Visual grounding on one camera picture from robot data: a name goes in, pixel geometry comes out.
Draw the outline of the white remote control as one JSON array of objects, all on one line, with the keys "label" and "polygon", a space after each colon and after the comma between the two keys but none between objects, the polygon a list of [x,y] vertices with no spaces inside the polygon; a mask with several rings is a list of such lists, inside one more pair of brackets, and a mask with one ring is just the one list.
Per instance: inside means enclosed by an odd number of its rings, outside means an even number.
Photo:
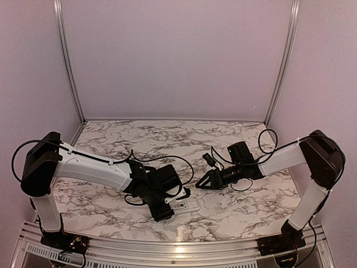
[{"label": "white remote control", "polygon": [[197,201],[190,202],[171,202],[169,203],[171,209],[173,209],[175,215],[188,214],[197,212],[200,210],[200,204]]}]

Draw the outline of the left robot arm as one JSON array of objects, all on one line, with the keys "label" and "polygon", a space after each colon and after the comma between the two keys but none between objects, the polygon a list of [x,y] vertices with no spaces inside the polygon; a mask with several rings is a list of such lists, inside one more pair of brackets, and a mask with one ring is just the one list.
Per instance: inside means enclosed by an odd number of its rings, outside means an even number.
[{"label": "left robot arm", "polygon": [[34,147],[26,155],[21,189],[31,198],[43,233],[58,248],[68,247],[71,240],[64,231],[54,200],[54,178],[106,185],[139,197],[156,222],[173,216],[170,207],[173,200],[190,195],[172,165],[156,169],[130,158],[112,160],[89,154],[63,142],[57,132],[50,132],[33,143]]}]

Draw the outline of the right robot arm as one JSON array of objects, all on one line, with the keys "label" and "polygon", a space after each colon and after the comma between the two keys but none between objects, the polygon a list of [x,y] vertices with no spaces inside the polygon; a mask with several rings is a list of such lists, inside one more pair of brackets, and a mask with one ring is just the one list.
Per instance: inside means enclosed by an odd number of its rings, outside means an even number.
[{"label": "right robot arm", "polygon": [[244,141],[228,146],[230,166],[207,171],[195,184],[198,189],[221,190],[242,179],[261,180],[282,170],[304,166],[310,172],[300,202],[277,236],[276,245],[288,250],[298,241],[298,234],[325,205],[331,191],[341,179],[346,158],[340,146],[322,131],[315,130],[272,152],[254,158]]}]

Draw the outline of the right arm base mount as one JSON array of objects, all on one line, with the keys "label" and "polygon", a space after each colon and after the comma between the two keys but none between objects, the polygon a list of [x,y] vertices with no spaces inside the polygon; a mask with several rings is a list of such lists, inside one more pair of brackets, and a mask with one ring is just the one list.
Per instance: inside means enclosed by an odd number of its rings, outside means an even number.
[{"label": "right arm base mount", "polygon": [[306,242],[302,237],[291,240],[289,238],[283,238],[281,235],[274,235],[257,239],[257,245],[260,255],[267,256],[304,247]]}]

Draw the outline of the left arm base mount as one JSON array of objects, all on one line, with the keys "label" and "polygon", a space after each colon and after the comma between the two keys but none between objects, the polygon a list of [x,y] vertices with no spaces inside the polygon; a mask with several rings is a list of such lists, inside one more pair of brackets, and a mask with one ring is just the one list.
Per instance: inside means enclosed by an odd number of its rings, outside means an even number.
[{"label": "left arm base mount", "polygon": [[41,244],[65,252],[85,254],[89,237],[73,233],[47,233],[41,237]]}]

